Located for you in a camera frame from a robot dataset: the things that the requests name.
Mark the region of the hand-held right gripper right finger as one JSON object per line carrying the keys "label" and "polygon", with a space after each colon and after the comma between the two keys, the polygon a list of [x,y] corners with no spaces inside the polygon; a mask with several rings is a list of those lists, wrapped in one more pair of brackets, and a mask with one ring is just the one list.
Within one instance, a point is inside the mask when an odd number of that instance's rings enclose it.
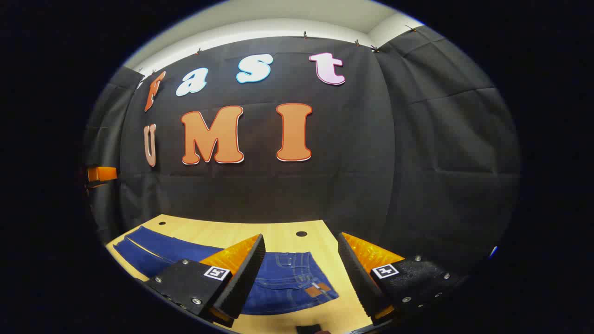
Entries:
{"label": "hand-held right gripper right finger", "polygon": [[467,277],[422,257],[403,257],[345,232],[339,256],[373,325],[420,317],[448,298]]}

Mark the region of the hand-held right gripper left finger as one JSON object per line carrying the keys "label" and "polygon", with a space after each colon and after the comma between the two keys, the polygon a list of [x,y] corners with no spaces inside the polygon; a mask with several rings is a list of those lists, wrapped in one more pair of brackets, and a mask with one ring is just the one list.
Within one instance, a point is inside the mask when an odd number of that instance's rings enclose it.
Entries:
{"label": "hand-held right gripper left finger", "polygon": [[146,281],[147,289],[193,317],[231,327],[265,257],[261,233],[200,261],[187,258]]}

